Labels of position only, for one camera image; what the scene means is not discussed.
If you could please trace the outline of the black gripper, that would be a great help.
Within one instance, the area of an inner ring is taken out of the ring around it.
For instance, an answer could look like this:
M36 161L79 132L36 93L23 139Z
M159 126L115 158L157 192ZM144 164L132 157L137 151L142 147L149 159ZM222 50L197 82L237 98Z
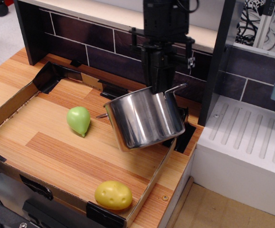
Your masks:
M141 51L142 68L147 86L152 93L171 88L175 64L195 66L192 44L188 37L190 14L189 0L144 0L143 29L131 28L131 49Z

